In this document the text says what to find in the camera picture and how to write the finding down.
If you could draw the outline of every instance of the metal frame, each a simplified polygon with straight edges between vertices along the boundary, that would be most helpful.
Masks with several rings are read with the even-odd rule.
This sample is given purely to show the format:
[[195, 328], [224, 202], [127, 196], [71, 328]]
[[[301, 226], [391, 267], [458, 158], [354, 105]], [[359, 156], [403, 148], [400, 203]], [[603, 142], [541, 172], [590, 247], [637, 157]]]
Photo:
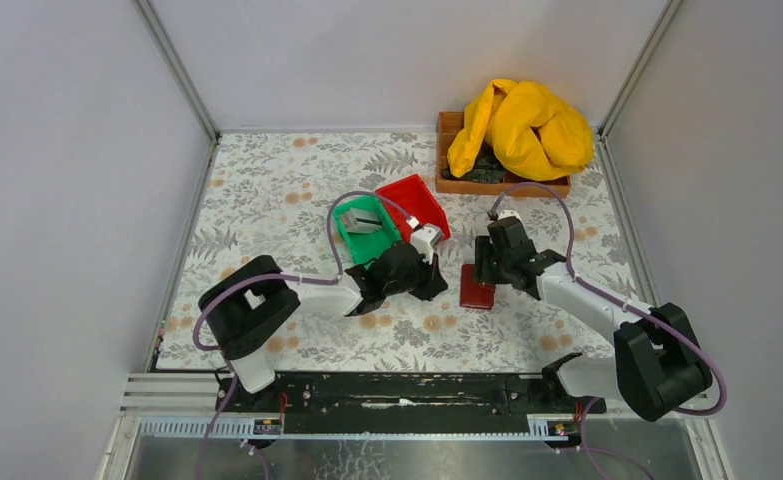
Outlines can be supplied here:
[[[276, 414], [268, 414], [265, 419], [275, 419]], [[455, 433], [436, 434], [372, 434], [372, 433], [345, 433], [345, 434], [295, 434], [283, 433], [272, 437], [270, 434], [258, 434], [253, 432], [255, 418], [252, 417], [226, 417], [219, 418], [209, 438], [227, 438], [233, 440], [358, 440], [358, 441], [496, 441], [516, 442], [523, 440], [537, 440], [549, 442], [564, 442], [568, 444], [568, 438], [557, 435], [548, 435], [548, 421], [534, 417], [527, 417], [529, 424], [528, 433], [489, 433], [460, 435]], [[206, 417], [186, 416], [147, 416], [141, 421], [139, 433], [161, 438], [203, 438], [210, 420]]]
[[[188, 75], [181, 59], [176, 53], [167, 33], [161, 24], [149, 0], [132, 0], [141, 14], [141, 18], [153, 36], [165, 62], [171, 70], [177, 85], [182, 90], [193, 110], [200, 125], [212, 139], [205, 168], [194, 197], [194, 206], [185, 226], [185, 236], [179, 249], [177, 260], [174, 264], [170, 285], [168, 286], [165, 300], [161, 307], [161, 321], [169, 313], [171, 302], [174, 298], [178, 279], [184, 266], [187, 248], [193, 235], [193, 228], [201, 209], [205, 186], [210, 174], [211, 165], [217, 152], [217, 140], [220, 132], [217, 130], [208, 110], [202, 101], [198, 91]], [[641, 244], [638, 232], [634, 228], [633, 217], [624, 195], [623, 184], [620, 181], [617, 167], [613, 161], [613, 153], [609, 146], [608, 134], [616, 124], [618, 117], [627, 104], [630, 95], [639, 82], [648, 62], [656, 52], [659, 42], [668, 30], [671, 22], [682, 6], [683, 0], [669, 0], [659, 20], [647, 40], [641, 54], [634, 64], [629, 76], [621, 88], [611, 110], [607, 114], [599, 129], [597, 147], [606, 182], [613, 199], [615, 216], [627, 242], [630, 256], [630, 265], [636, 277], [636, 288], [639, 296], [650, 303], [658, 304], [659, 296], [656, 292], [653, 277], [651, 275], [647, 258]], [[373, 129], [361, 129], [359, 131], [376, 131]], [[158, 326], [153, 342], [157, 338]], [[147, 354], [147, 364], [152, 358], [151, 348]], [[134, 373], [129, 376], [125, 395], [121, 401], [121, 413], [117, 418], [115, 431], [103, 458], [101, 468], [95, 479], [115, 480], [123, 479], [133, 458], [135, 443], [138, 438], [142, 419], [147, 417], [184, 417], [198, 419], [210, 417], [214, 411], [217, 398], [218, 384], [211, 373]], [[707, 399], [698, 399], [697, 403], [704, 403]], [[597, 415], [598, 418], [638, 418], [626, 404], [607, 400], [608, 412]], [[231, 414], [225, 413], [224, 419], [247, 419], [264, 417], [264, 414]], [[697, 419], [682, 417], [677, 414], [669, 414], [667, 417], [681, 418], [688, 429], [692, 446], [697, 458], [700, 471], [704, 478], [731, 479], [732, 470], [726, 452], [721, 445], [715, 421], [713, 419]], [[531, 420], [568, 420], [570, 415], [531, 415]]]
[[161, 57], [164, 59], [164, 63], [170, 69], [170, 73], [173, 75], [173, 79], [176, 80], [176, 85], [179, 90], [182, 91], [182, 95], [185, 96], [185, 100], [188, 102], [188, 106], [191, 107], [191, 111], [200, 123], [203, 131], [208, 135], [209, 140], [215, 141], [218, 137], [217, 125], [212, 120], [211, 115], [208, 113], [208, 108], [200, 97], [200, 92], [194, 86], [194, 82], [191, 81], [191, 76], [188, 74], [188, 70], [185, 68], [185, 64], [182, 63], [182, 59], [179, 58], [179, 54], [176, 52], [176, 48], [173, 46], [173, 42], [170, 41], [170, 37], [167, 35], [167, 31], [164, 29], [161, 20], [158, 18], [158, 14], [152, 5], [150, 0], [132, 0], [138, 10], [138, 14], [141, 16], [141, 21], [147, 27], [147, 30], [152, 36], [153, 42], [158, 47]]
[[642, 48], [641, 53], [638, 54], [638, 58], [636, 59], [635, 64], [633, 64], [632, 70], [630, 70], [624, 85], [621, 87], [621, 91], [618, 92], [615, 103], [612, 104], [612, 108], [609, 110], [609, 113], [606, 114], [603, 123], [600, 124], [598, 132], [602, 138], [605, 139], [609, 133], [611, 133], [615, 123], [617, 123], [618, 117], [621, 115], [632, 92], [635, 90], [635, 86], [638, 84], [639, 80], [641, 80], [644, 69], [647, 68], [647, 64], [656, 53], [659, 43], [662, 41], [662, 38], [664, 38], [665, 33], [668, 32], [668, 27], [671, 26], [674, 18], [676, 18], [684, 1], [685, 0], [668, 0], [668, 3], [662, 10], [659, 20], [656, 21], [656, 25], [653, 26], [653, 30], [650, 32], [647, 43], [644, 44], [644, 48]]
[[197, 218], [200, 216], [200, 211], [203, 207], [203, 199], [205, 198], [206, 187], [208, 186], [209, 177], [211, 176], [212, 166], [214, 165], [214, 158], [217, 155], [219, 148], [219, 142], [212, 140], [208, 147], [208, 156], [206, 157], [205, 164], [200, 171], [199, 179], [197, 179], [197, 185], [194, 188], [194, 199], [191, 203], [191, 211], [185, 220], [185, 227], [182, 229], [182, 242], [179, 245], [179, 250], [176, 252], [176, 259], [173, 261], [173, 267], [170, 269], [170, 278], [167, 283], [167, 289], [164, 292], [164, 300], [161, 302], [161, 307], [158, 311], [158, 321], [155, 324], [155, 329], [152, 332], [152, 338], [150, 339], [150, 347], [144, 353], [146, 355], [141, 363], [142, 371], [149, 371], [153, 363], [153, 355], [156, 349], [156, 343], [159, 339], [159, 332], [161, 330], [162, 323], [170, 315], [170, 307], [173, 305], [173, 299], [176, 297], [176, 290], [179, 288], [179, 279], [182, 276], [182, 270], [185, 268], [185, 260], [188, 258], [188, 248], [191, 246], [191, 239], [194, 236], [194, 227], [197, 224]]
[[[305, 128], [230, 128], [220, 130], [221, 134], [228, 133], [306, 133]], [[311, 133], [435, 133], [435, 126], [420, 127], [351, 127], [351, 128], [311, 128]]]

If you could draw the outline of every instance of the wooden tray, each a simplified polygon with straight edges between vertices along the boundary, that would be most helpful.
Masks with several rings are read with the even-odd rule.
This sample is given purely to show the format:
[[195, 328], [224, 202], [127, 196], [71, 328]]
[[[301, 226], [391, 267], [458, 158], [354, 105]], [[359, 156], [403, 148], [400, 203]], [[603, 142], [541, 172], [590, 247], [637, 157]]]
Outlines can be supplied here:
[[[464, 112], [441, 112], [438, 114], [438, 162], [435, 171], [435, 190], [439, 193], [463, 193], [472, 195], [500, 195], [506, 187], [515, 183], [527, 181], [514, 173], [506, 172], [503, 183], [476, 183], [464, 180], [445, 180], [441, 178], [441, 170], [449, 166], [447, 152], [453, 144], [456, 135], [464, 126]], [[571, 191], [571, 177], [562, 177], [549, 182], [541, 182], [556, 191], [562, 197], [568, 196]], [[513, 197], [550, 197], [551, 195], [536, 187], [521, 187], [512, 190], [509, 195]]]

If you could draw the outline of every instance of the yellow cloth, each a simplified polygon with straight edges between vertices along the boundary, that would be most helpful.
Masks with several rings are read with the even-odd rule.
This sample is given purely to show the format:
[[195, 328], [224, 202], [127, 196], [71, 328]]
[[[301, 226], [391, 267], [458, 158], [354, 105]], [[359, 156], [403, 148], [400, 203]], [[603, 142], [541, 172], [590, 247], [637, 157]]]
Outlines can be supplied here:
[[493, 80], [465, 108], [465, 126], [448, 154], [453, 176], [471, 171], [483, 140], [506, 170], [530, 180], [581, 172], [594, 158], [585, 117], [533, 82]]

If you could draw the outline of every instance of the red plastic tray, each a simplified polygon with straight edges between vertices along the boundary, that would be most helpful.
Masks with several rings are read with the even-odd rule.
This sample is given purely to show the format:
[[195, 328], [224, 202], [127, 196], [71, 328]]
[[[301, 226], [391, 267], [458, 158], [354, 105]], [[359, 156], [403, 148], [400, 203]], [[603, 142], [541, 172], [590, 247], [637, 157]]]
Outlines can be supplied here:
[[[444, 232], [444, 238], [450, 238], [450, 224], [447, 223], [447, 214], [429, 192], [429, 188], [423, 183], [420, 175], [410, 175], [402, 180], [379, 187], [376, 193], [394, 200], [409, 214], [414, 215], [421, 224], [431, 223]], [[383, 202], [385, 210], [391, 216], [397, 230], [403, 236], [403, 240], [409, 241], [412, 235], [412, 227], [406, 223], [406, 217], [399, 210]]]

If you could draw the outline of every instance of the table surface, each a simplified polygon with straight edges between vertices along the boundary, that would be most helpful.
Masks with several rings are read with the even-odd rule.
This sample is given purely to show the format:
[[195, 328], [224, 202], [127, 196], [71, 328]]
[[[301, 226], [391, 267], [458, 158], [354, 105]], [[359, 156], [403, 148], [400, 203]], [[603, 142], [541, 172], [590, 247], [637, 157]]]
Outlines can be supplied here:
[[[411, 174], [433, 190], [436, 134], [226, 134], [213, 165], [174, 303], [164, 320], [156, 368], [213, 369], [217, 352], [198, 351], [191, 330], [200, 295], [254, 256], [269, 254], [286, 271], [334, 273], [324, 234], [330, 203], [352, 190], [374, 190]], [[636, 297], [627, 247], [597, 160], [572, 177], [580, 272]], [[361, 317], [291, 317], [264, 346], [277, 370], [535, 372], [582, 350], [609, 355], [596, 332], [558, 308], [499, 286], [491, 311], [459, 307], [460, 273], [473, 263], [473, 240], [486, 234], [495, 197], [435, 194], [451, 237], [438, 249], [450, 288], [431, 302], [388, 299]], [[567, 221], [553, 199], [508, 198], [539, 250], [563, 253]], [[335, 235], [345, 266], [347, 247]], [[213, 343], [207, 328], [204, 343]]]

